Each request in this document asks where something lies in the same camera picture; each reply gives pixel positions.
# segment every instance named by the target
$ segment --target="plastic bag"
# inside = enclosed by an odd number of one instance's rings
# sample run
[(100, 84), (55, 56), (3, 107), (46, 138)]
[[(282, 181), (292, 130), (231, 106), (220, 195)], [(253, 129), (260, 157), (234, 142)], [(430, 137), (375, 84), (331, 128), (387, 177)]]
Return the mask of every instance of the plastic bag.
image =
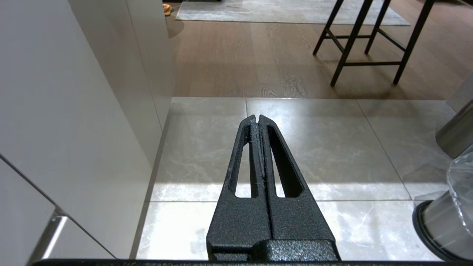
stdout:
[(473, 236), (473, 145), (450, 163), (447, 183), (458, 216)]

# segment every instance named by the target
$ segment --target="marble tile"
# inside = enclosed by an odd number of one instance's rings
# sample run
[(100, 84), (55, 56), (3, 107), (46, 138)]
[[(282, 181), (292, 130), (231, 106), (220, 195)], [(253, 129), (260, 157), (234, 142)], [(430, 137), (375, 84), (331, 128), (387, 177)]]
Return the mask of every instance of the marble tile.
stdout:
[(355, 100), (247, 99), (281, 130), (316, 200), (409, 199)]
[(435, 199), (448, 190), (451, 159), (435, 141), (437, 130), (455, 115), (446, 101), (358, 103), (414, 200)]
[(342, 260), (440, 261), (412, 224), (412, 201), (318, 202)]
[[(244, 98), (173, 98), (150, 201), (217, 201), (245, 106)], [(240, 172), (249, 180), (248, 160)]]
[(137, 259), (207, 260), (206, 235), (217, 203), (149, 203)]

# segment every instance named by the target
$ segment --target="black stool leg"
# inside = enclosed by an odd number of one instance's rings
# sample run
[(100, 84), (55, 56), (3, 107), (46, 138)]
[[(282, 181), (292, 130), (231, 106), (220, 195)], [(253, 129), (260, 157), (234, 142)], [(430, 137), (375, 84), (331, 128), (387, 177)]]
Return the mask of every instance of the black stool leg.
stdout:
[(332, 87), (335, 87), (335, 84), (337, 83), (338, 77), (340, 76), (342, 68), (348, 59), (348, 55), (350, 54), (351, 48), (353, 47), (353, 44), (355, 43), (359, 30), (361, 29), (361, 26), (363, 25), (363, 21), (365, 21), (366, 15), (368, 14), (369, 8), (371, 7), (371, 3), (373, 3), (373, 0), (365, 0), (363, 2), (363, 5), (361, 6), (361, 10), (358, 14), (358, 18), (356, 19), (356, 22), (355, 22), (355, 25), (353, 26), (350, 37), (348, 38), (347, 45), (345, 46), (345, 50), (343, 51), (342, 58), (338, 62), (337, 70), (335, 71), (335, 74), (333, 75), (333, 78), (332, 78), (332, 82), (330, 83), (330, 86)]
[(395, 85), (397, 85), (399, 83), (399, 80), (401, 79), (404, 69), (406, 68), (407, 61), (409, 60), (412, 54), (412, 51), (414, 50), (414, 46), (417, 40), (419, 39), (419, 35), (422, 31), (422, 28), (424, 28), (425, 22), (427, 21), (427, 18), (429, 17), (432, 7), (434, 6), (434, 2), (435, 0), (426, 0), (424, 3), (424, 7), (422, 8), (422, 11), (420, 12), (419, 19), (417, 20), (417, 23), (412, 32), (411, 39), (409, 40), (409, 43), (407, 44), (406, 52), (404, 53), (403, 60), (401, 61), (401, 65), (399, 66), (399, 69), (397, 70), (397, 73), (396, 73), (396, 77), (394, 78), (393, 83)]
[(371, 37), (369, 38), (368, 45), (366, 46), (365, 54), (369, 53), (369, 50), (371, 49), (371, 46), (373, 45), (373, 42), (376, 37), (376, 33), (378, 33), (378, 29), (381, 26), (381, 22), (383, 22), (384, 16), (386, 14), (386, 11), (390, 3), (391, 3), (391, 0), (385, 0), (383, 3), (383, 6), (381, 7), (381, 10), (379, 11), (378, 19), (376, 20), (375, 27), (373, 28), (373, 32), (371, 33)]
[(313, 55), (316, 55), (317, 52), (319, 51), (320, 46), (324, 42), (325, 36), (327, 36), (326, 30), (329, 29), (330, 26), (332, 25), (333, 20), (335, 20), (335, 17), (337, 16), (337, 13), (340, 10), (340, 7), (342, 6), (342, 4), (343, 4), (343, 0), (337, 0), (337, 2), (335, 3), (335, 6), (332, 9), (332, 13), (330, 14), (330, 17), (328, 18), (327, 24), (325, 25), (325, 28), (322, 31), (322, 35), (320, 35), (320, 39), (317, 42), (317, 45), (315, 46), (314, 52), (312, 53)]

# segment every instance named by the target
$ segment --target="gray rug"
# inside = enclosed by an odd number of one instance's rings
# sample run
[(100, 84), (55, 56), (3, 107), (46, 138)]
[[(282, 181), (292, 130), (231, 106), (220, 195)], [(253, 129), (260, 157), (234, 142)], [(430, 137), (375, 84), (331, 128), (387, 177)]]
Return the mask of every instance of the gray rug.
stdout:
[[(335, 0), (222, 0), (222, 2), (183, 2), (176, 20), (238, 21), (325, 24)], [(345, 0), (334, 24), (353, 25), (363, 0)], [(375, 0), (365, 19), (374, 25), (383, 1)], [(383, 25), (410, 25), (391, 8)]]

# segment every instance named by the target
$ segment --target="small object on floor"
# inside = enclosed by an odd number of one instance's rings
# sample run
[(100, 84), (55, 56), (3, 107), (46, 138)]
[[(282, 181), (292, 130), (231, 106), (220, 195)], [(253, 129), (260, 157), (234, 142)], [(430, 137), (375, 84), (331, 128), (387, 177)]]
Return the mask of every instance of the small object on floor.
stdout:
[(171, 15), (171, 12), (174, 11), (171, 5), (168, 5), (168, 4), (163, 4), (163, 10), (164, 10), (164, 15), (166, 17), (169, 17)]

